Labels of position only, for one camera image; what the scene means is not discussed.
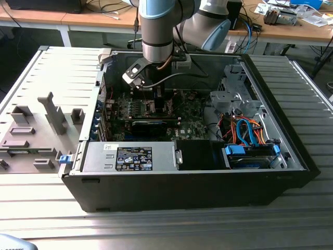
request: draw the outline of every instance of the blue latch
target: blue latch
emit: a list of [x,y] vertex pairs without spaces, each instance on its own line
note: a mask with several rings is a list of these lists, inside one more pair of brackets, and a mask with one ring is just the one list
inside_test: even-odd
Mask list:
[[59,158],[60,164],[72,164],[73,163],[73,155],[62,155]]
[[275,153],[278,155],[279,153],[280,153],[280,148],[279,148],[279,146],[278,145],[274,145],[273,146],[273,149],[274,149],[274,151],[275,151]]
[[225,148],[225,152],[227,155],[244,155],[245,149],[240,145],[228,145]]

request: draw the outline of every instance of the black cable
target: black cable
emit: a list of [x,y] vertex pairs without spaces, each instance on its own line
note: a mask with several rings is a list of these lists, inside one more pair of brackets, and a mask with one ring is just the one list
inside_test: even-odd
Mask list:
[[244,12],[245,12],[245,15],[244,15],[243,13],[240,13],[240,14],[246,16],[246,18],[248,19],[248,23],[250,23],[250,22],[252,23],[252,20],[251,20],[251,18],[249,17],[248,12],[246,11],[246,9],[244,8],[243,5],[242,5],[242,8],[243,8],[243,10],[244,10]]
[[319,51],[320,53],[323,52],[323,48],[321,47],[320,49],[319,48],[316,48],[315,46],[311,46],[309,45],[310,47],[314,48],[316,51]]
[[[184,45],[184,41],[182,40],[181,38],[181,35],[179,33],[179,30],[177,28],[177,26],[175,26],[175,29],[176,29],[176,32],[177,32],[177,35],[178,35],[178,38],[182,44],[182,47],[183,47],[183,50],[188,54],[188,51],[187,49],[185,48],[185,45]],[[193,59],[192,59],[192,62],[195,66],[198,67],[198,69],[200,69],[200,71],[202,73],[204,73],[204,75],[199,75],[199,74],[193,74],[193,73],[175,73],[175,74],[171,74],[170,76],[168,77],[165,77],[164,79],[158,81],[157,83],[154,83],[152,85],[148,85],[148,86],[142,86],[143,89],[149,89],[149,88],[152,88],[152,87],[156,87],[158,85],[160,85],[162,82],[170,79],[170,78],[173,78],[173,77],[176,77],[176,76],[189,76],[189,77],[197,77],[197,78],[208,78],[208,74],[200,67],[200,65],[197,64],[197,62]]]
[[204,84],[210,91],[213,91],[209,86],[208,86],[208,84],[206,83],[206,82],[203,82],[203,81],[196,81],[195,83],[193,83],[193,85],[191,86],[191,90],[193,90],[193,87],[195,86],[195,85],[197,85],[198,83],[202,83],[202,84]]
[[332,38],[329,40],[329,43],[327,44],[326,48],[324,49],[322,55],[320,56],[319,60],[317,61],[315,68],[316,68],[316,67],[318,66],[318,64],[321,62],[323,55],[325,54],[325,52],[326,52],[327,49],[329,48],[329,46],[330,46],[330,44],[331,44],[332,41],[333,41],[333,35],[332,35]]
[[5,94],[8,94],[8,92],[6,92],[6,91],[4,91],[4,90],[2,90],[2,89],[0,89],[0,91],[3,92],[3,93],[5,93]]
[[[175,26],[175,30],[176,30],[176,33],[177,33],[178,39],[180,40],[180,42],[181,42],[181,44],[182,44],[182,48],[183,48],[183,50],[185,51],[185,53],[189,54],[189,52],[187,51],[187,49],[186,49],[186,47],[185,47],[185,45],[184,45],[184,41],[183,41],[183,39],[182,39],[182,37],[181,37],[181,34],[179,33],[179,30],[178,30],[178,27],[177,27],[177,26]],[[191,58],[191,60],[192,60],[193,64],[194,64],[195,66],[197,66],[197,68],[200,69],[200,71],[204,74],[204,77],[200,76],[200,78],[208,78],[208,74],[207,74],[207,73],[206,73],[206,72],[200,67],[200,65],[197,64],[197,62],[196,62],[193,58]]]
[[136,8],[136,17],[134,20],[134,40],[133,40],[133,48],[135,49],[135,40],[136,40],[136,33],[139,31],[139,8]]
[[311,49],[314,53],[316,53],[318,56],[321,56],[321,54],[319,54],[317,51],[315,51],[315,50],[312,48],[312,46],[310,46],[310,49]]
[[88,2],[85,4],[85,7],[90,10],[91,12],[94,12],[94,13],[110,13],[110,12],[114,12],[114,11],[118,11],[118,10],[122,10],[122,9],[126,9],[126,8],[132,8],[131,5],[127,5],[127,6],[124,6],[124,7],[121,7],[121,8],[118,8],[118,9],[113,9],[113,10],[108,10],[108,11],[104,11],[104,8],[108,7],[108,6],[112,6],[112,5],[118,5],[118,4],[121,4],[122,2],[119,2],[119,3],[115,3],[115,4],[106,4],[106,5],[103,5],[101,6],[101,10],[100,11],[95,11],[93,9],[90,9],[88,7],[88,4],[91,3],[91,2]]
[[205,127],[211,126],[211,125],[216,125],[216,122],[211,122],[210,124],[207,124]]
[[240,49],[240,53],[241,53],[241,50],[244,49],[244,48],[242,47],[242,45],[243,45],[245,39],[250,35],[249,30],[247,29],[247,27],[246,27],[246,30],[247,30],[247,34],[246,34],[246,36],[244,36],[243,41],[241,42],[241,44],[240,44],[239,46],[237,45],[238,48],[234,51],[234,54],[237,53],[239,49]]
[[[4,9],[4,11],[7,13],[7,15],[8,15],[8,16],[9,16],[9,17],[10,17],[10,18],[11,18],[11,19],[17,24],[17,26],[22,30],[22,32],[21,32],[21,34],[20,34],[20,37],[19,37],[19,41],[18,41],[17,46],[16,46],[16,51],[17,51],[17,55],[18,55],[18,57],[19,57],[21,60],[27,62],[27,60],[24,59],[24,58],[22,58],[21,55],[19,54],[19,45],[20,45],[20,42],[21,42],[22,35],[23,35],[23,33],[24,33],[24,29],[23,29],[22,26],[21,26],[21,25],[20,25],[20,24],[14,19],[14,17],[12,17],[11,14],[8,13],[8,11],[6,10],[6,8],[5,8],[3,2],[0,1],[0,3],[1,3],[1,6],[2,6],[2,9]],[[36,42],[35,39],[33,39],[32,37],[30,37],[29,35],[28,35],[27,37],[28,37],[30,40],[32,40],[32,41],[33,41],[38,47],[40,46],[39,43]]]
[[254,45],[254,49],[253,49],[253,51],[252,51],[252,54],[254,54],[255,48],[257,47],[257,44],[258,44],[258,37],[260,36],[260,33],[261,33],[261,32],[259,32],[259,34],[258,34],[258,32],[255,31],[255,33],[257,34],[257,38],[256,38],[256,42],[255,42],[255,45]]
[[216,136],[216,139],[217,139],[217,140],[219,140],[219,138],[221,138],[219,134],[215,133],[213,130],[211,130],[211,129],[208,128],[208,127],[206,127],[206,128],[208,129],[208,131],[210,131],[211,133],[213,133],[213,134]]
[[166,80],[168,80],[170,78],[177,77],[177,76],[189,76],[189,77],[197,77],[197,78],[207,78],[206,76],[201,76],[199,74],[193,74],[193,73],[175,73],[175,74],[171,74],[168,77],[165,77],[161,81],[158,81],[157,83],[154,83],[152,85],[142,86],[142,88],[143,89],[149,89],[149,88],[152,88],[152,87],[156,87],[156,86],[160,85],[162,82],[164,82],[164,81],[166,81]]
[[173,43],[180,49],[180,51],[182,51],[182,48],[179,46],[175,39],[173,39]]
[[256,21],[256,20],[261,16],[261,14],[260,14],[260,13],[255,13],[254,11],[251,11],[251,9],[253,9],[253,8],[257,8],[257,7],[260,8],[260,11],[263,11],[263,9],[262,9],[260,6],[258,6],[257,4],[249,4],[249,5],[246,5],[246,6],[252,6],[252,7],[249,8],[249,11],[250,11],[251,13],[257,15],[256,18],[252,19],[252,22],[253,22],[253,21]]
[[22,26],[14,19],[14,17],[12,17],[9,13],[8,13],[8,11],[5,9],[5,6],[4,6],[4,4],[2,3],[2,1],[0,1],[0,3],[1,3],[1,6],[2,6],[2,9],[4,9],[4,11],[7,13],[7,15],[9,15],[10,16],[10,18],[17,24],[17,26],[18,27],[20,27],[20,28],[22,28]]
[[206,104],[207,104],[207,101],[208,101],[209,97],[210,97],[210,94],[207,96],[206,100],[204,100],[204,103],[203,103],[203,108],[202,108],[202,120],[203,120],[203,122],[204,122],[204,110],[206,108]]

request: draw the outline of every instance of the desk clutter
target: desk clutter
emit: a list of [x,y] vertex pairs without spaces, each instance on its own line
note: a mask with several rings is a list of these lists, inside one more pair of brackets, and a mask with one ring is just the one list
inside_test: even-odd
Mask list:
[[317,27],[333,24],[333,15],[318,11],[321,0],[264,0],[259,3],[254,13],[264,16],[265,24],[295,25],[298,19],[302,19]]

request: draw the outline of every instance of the cable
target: cable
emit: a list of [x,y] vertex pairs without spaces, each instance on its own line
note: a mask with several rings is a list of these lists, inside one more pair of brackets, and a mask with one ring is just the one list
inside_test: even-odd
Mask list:
[[321,62],[322,57],[323,57],[323,55],[326,53],[327,49],[329,48],[329,46],[330,46],[332,40],[333,40],[333,35],[332,35],[331,39],[329,40],[329,43],[327,44],[326,48],[324,49],[322,55],[321,55],[320,58],[318,59],[316,65],[314,66],[315,69],[316,69],[316,67],[318,66],[318,64]]
[[[187,49],[185,48],[184,42],[183,42],[183,40],[182,40],[182,38],[181,38],[181,35],[180,35],[180,33],[179,33],[179,30],[178,30],[177,26],[175,27],[175,29],[176,29],[176,32],[177,32],[178,38],[179,38],[179,40],[180,40],[180,42],[181,42],[181,44],[182,44],[183,50],[188,54],[188,51],[187,51]],[[162,80],[160,80],[159,82],[154,83],[154,84],[152,84],[152,85],[142,86],[142,88],[143,88],[143,89],[149,89],[149,88],[152,88],[152,87],[156,87],[156,86],[160,85],[162,82],[164,82],[164,81],[166,81],[166,80],[168,80],[168,79],[170,79],[170,78],[176,77],[176,76],[189,76],[189,77],[197,77],[197,78],[208,78],[208,77],[209,77],[208,74],[207,74],[207,73],[206,73],[206,72],[200,67],[200,65],[198,65],[197,62],[196,62],[193,58],[191,58],[191,59],[192,59],[193,64],[194,64],[195,66],[197,66],[197,68],[200,69],[200,71],[201,71],[202,73],[204,73],[204,75],[193,74],[193,73],[175,73],[175,74],[171,74],[171,75],[168,76],[168,77],[165,77],[164,79],[162,79]]]
[[203,81],[196,81],[195,83],[193,83],[193,85],[191,86],[191,90],[193,90],[193,87],[195,86],[195,85],[197,85],[198,83],[202,83],[202,84],[204,84],[210,91],[213,91],[209,86],[208,86],[208,84],[206,83],[206,82],[203,82]]
[[16,54],[25,62],[28,62],[28,60],[25,60],[24,58],[21,57],[20,53],[19,53],[19,50],[20,50],[20,42],[21,42],[21,38],[22,38],[22,35],[24,33],[24,30],[22,29],[22,32],[20,34],[20,37],[19,37],[19,41],[17,42],[17,45],[16,45]]
[[4,91],[4,90],[2,90],[2,89],[0,89],[0,91],[3,92],[3,93],[5,93],[5,94],[8,94],[8,92],[6,92],[6,91]]
[[10,18],[17,24],[17,26],[18,27],[20,27],[20,28],[22,28],[22,26],[14,19],[14,17],[12,17],[11,15],[10,15],[10,13],[8,13],[8,11],[6,10],[6,8],[5,8],[5,6],[4,6],[4,4],[2,3],[3,1],[0,1],[0,3],[1,3],[1,6],[2,6],[2,8],[4,9],[4,11],[7,13],[7,15],[9,15],[10,16]]
[[[243,13],[239,13],[239,14],[241,14],[241,15],[243,15],[243,16],[246,16],[247,19],[250,20],[251,23],[253,23],[252,20],[251,20],[251,18],[247,15],[247,12],[246,12],[245,9],[244,9],[244,11],[245,11],[246,15],[243,14]],[[244,18],[239,17],[239,19],[240,19],[240,20],[243,22],[243,24],[244,24],[244,22],[245,22]],[[240,45],[236,45],[236,46],[237,46],[237,49],[234,51],[234,54],[237,53],[238,51],[241,53],[241,50],[242,50],[242,49],[245,49],[245,48],[243,48],[242,45],[243,45],[243,43],[244,43],[246,37],[250,34],[248,27],[246,27],[246,30],[247,30],[247,34],[246,34],[246,36],[244,36],[244,38],[243,38],[241,44],[240,44]],[[252,44],[252,43],[254,43],[254,42],[255,42],[255,43],[258,43],[258,34],[257,34],[257,38],[256,38],[254,41],[250,42],[250,44]]]
[[111,96],[110,96],[110,99],[109,99],[109,100],[111,100],[112,97],[113,97],[113,86],[111,86]]
[[243,23],[245,23],[245,25],[248,27],[249,34],[250,34],[250,35],[249,35],[248,45],[246,46],[246,49],[245,49],[245,51],[243,52],[243,54],[245,54],[246,51],[248,50],[249,46],[250,46],[252,34],[251,34],[251,29],[250,29],[250,26],[248,25],[248,23],[245,22],[243,19],[241,19],[241,21],[242,21]]
[[255,39],[255,45],[254,45],[254,48],[253,48],[252,54],[254,54],[255,48],[257,47],[257,44],[258,44],[258,37],[260,36],[261,31],[259,32],[259,34],[258,34],[257,31],[255,31],[255,33],[257,34],[257,38]]
[[[14,19],[14,17],[12,17],[11,14],[6,10],[6,8],[5,8],[4,4],[3,4],[3,1],[0,1],[0,4],[2,6],[2,9],[4,9],[4,11],[7,13],[7,15],[17,24],[17,26],[20,27],[21,29],[23,29],[22,26]],[[29,35],[28,35],[28,38],[30,38],[30,40],[32,40],[34,43],[36,43],[37,46],[39,47],[39,43],[36,42],[35,39],[33,39],[32,37],[30,37]]]
[[217,140],[219,140],[219,138],[221,138],[219,134],[215,133],[213,130],[211,130],[211,129],[208,128],[208,127],[206,127],[206,128],[208,129],[208,131],[210,131],[211,133],[213,133],[213,134],[216,136],[216,139],[217,139]]
[[313,47],[310,45],[310,49],[314,52],[314,53],[316,53],[318,56],[321,56],[321,54],[319,54],[318,52],[316,52],[314,49],[313,49]]
[[237,137],[246,145],[248,146],[249,144],[241,137],[240,135],[240,125],[242,122],[245,122],[248,126],[248,130],[249,130],[249,136],[250,136],[250,140],[251,140],[251,143],[254,144],[254,145],[258,145],[258,143],[256,142],[254,136],[253,136],[253,133],[252,133],[252,126],[250,124],[250,122],[246,119],[240,119],[238,122],[237,122],[237,127],[236,127],[236,131],[237,131]]
[[122,2],[119,2],[119,3],[115,3],[115,4],[106,4],[104,6],[101,6],[101,10],[100,11],[95,11],[93,9],[90,9],[88,7],[88,4],[89,3],[86,3],[85,4],[85,7],[90,10],[91,12],[94,12],[94,13],[110,13],[110,12],[115,12],[115,11],[118,11],[118,10],[122,10],[122,9],[126,9],[126,8],[132,8],[131,5],[127,5],[127,6],[124,6],[124,7],[121,7],[121,8],[118,8],[118,9],[113,9],[113,10],[108,10],[108,11],[104,11],[104,8],[108,7],[108,6],[112,6],[112,5],[118,5],[118,4],[121,4]]
[[152,88],[152,87],[156,87],[156,86],[160,85],[162,82],[164,82],[164,81],[166,81],[170,78],[176,77],[176,76],[189,76],[189,77],[197,77],[197,78],[207,78],[206,76],[201,76],[199,74],[193,74],[193,73],[176,73],[176,74],[171,74],[170,76],[165,77],[161,81],[159,81],[157,83],[154,83],[152,85],[142,86],[142,88],[143,89],[149,89],[149,88]]
[[321,46],[321,48],[316,48],[315,46],[311,46],[310,47],[314,48],[316,51],[319,51],[321,54],[323,53],[323,47]]
[[252,20],[251,20],[251,18],[249,17],[248,12],[246,11],[246,9],[244,8],[243,5],[242,5],[242,8],[243,8],[243,10],[244,10],[244,12],[245,12],[245,15],[244,15],[243,13],[240,13],[240,14],[246,16],[246,18],[248,19],[248,23],[252,23]]
[[206,100],[204,100],[204,103],[203,103],[203,109],[202,109],[202,120],[203,120],[203,121],[204,121],[204,110],[205,110],[205,108],[206,108],[206,104],[207,104],[207,101],[208,101],[209,97],[210,97],[210,94],[207,96]]
[[259,135],[258,135],[258,132],[257,132],[257,131],[254,131],[254,134],[256,135],[259,144],[261,144],[261,140],[260,140],[260,137],[259,137]]
[[164,68],[167,67],[167,65],[171,62],[172,60],[172,55],[168,57],[168,59],[165,61],[165,63],[161,67],[157,67],[157,70],[163,70]]
[[320,16],[323,15],[323,13],[319,12],[317,9],[315,9],[314,7],[310,6],[310,5],[307,5],[307,4],[297,4],[297,6],[306,6],[308,8],[311,8],[313,9],[315,12],[317,12]]
[[260,9],[260,12],[263,12],[263,8],[261,8],[261,7],[258,6],[257,4],[249,4],[249,5],[245,5],[244,7],[246,7],[246,6],[252,6],[252,7],[249,8],[249,11],[250,11],[252,14],[257,15],[256,18],[252,19],[252,22],[253,22],[253,21],[256,21],[256,20],[261,16],[261,14],[260,14],[260,13],[255,13],[255,12],[252,11],[251,9],[259,8],[259,9]]
[[231,127],[231,132],[233,134],[233,143],[235,144],[237,142],[237,138],[236,138],[236,131],[235,131],[235,123],[234,123],[233,119],[231,119],[230,127]]
[[[181,44],[182,44],[182,47],[183,47],[184,52],[187,53],[187,54],[189,54],[189,52],[188,52],[187,49],[185,48],[184,41],[183,41],[183,39],[182,39],[182,37],[181,37],[181,34],[179,33],[179,30],[178,30],[178,27],[177,27],[177,26],[175,26],[175,30],[176,30],[176,33],[177,33],[178,39],[180,40],[180,42],[181,42]],[[206,76],[205,78],[208,78],[208,74],[207,74],[207,73],[206,73],[206,72],[200,67],[200,65],[198,65],[197,62],[196,62],[193,58],[191,58],[191,60],[192,60],[193,64],[194,64],[195,66],[197,66],[197,68],[200,69],[200,71]]]
[[263,144],[266,144],[265,140],[264,140],[264,136],[262,134],[262,129],[260,130],[260,135],[261,135],[261,140]]
[[331,85],[333,82],[328,82],[326,83],[326,86],[329,88],[329,89],[332,89],[333,90],[333,86]]
[[136,8],[136,16],[134,20],[133,30],[134,30],[133,48],[135,49],[136,34],[139,31],[139,8]]

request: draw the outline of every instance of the wire bundle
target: wire bundle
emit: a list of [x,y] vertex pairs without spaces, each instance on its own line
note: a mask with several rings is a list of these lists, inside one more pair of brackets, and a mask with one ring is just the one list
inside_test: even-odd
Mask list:
[[[244,36],[241,44],[237,45],[237,49],[235,50],[234,53],[237,53],[238,51],[241,53],[242,49],[244,49],[243,54],[245,54],[247,51],[251,50],[252,48],[254,48],[252,51],[252,53],[254,53],[254,50],[258,44],[258,37],[260,36],[261,32],[258,32],[257,30],[252,29],[253,20],[248,16],[246,9],[243,6],[242,6],[242,8],[243,8],[245,14],[239,13],[239,20],[245,25],[246,30],[247,30],[247,35]],[[256,33],[256,38],[254,40],[252,40],[253,31]],[[243,47],[243,43],[245,42],[245,39],[247,37],[248,37],[248,43]]]
[[[225,119],[225,115],[221,114],[216,127],[222,128],[223,119]],[[247,130],[242,130],[243,132],[241,132],[241,125],[246,125]],[[263,136],[263,127],[259,123],[244,116],[230,117],[230,130],[222,135],[222,138],[228,143],[249,146],[249,143],[245,140],[246,137],[250,139],[251,144],[266,144]]]
[[[99,6],[99,9],[100,9],[100,11],[95,11],[95,10],[93,10],[93,9],[91,9],[90,7],[89,7],[89,4],[92,4],[92,3],[95,3],[95,2],[98,2],[98,6]],[[101,0],[90,0],[89,2],[87,2],[86,4],[85,4],[85,6],[86,6],[86,8],[88,9],[88,10],[90,10],[90,11],[92,11],[92,12],[95,12],[95,13],[113,13],[113,12],[116,12],[116,11],[118,11],[118,10],[122,10],[122,9],[126,9],[126,8],[132,8],[132,6],[131,5],[126,5],[126,6],[123,6],[123,7],[120,7],[120,8],[116,8],[116,9],[113,9],[113,10],[104,10],[106,7],[109,7],[109,6],[114,6],[114,5],[120,5],[120,4],[123,4],[123,2],[122,1],[120,1],[120,2],[118,2],[118,3],[114,3],[114,4],[105,4],[105,5],[101,5]]]

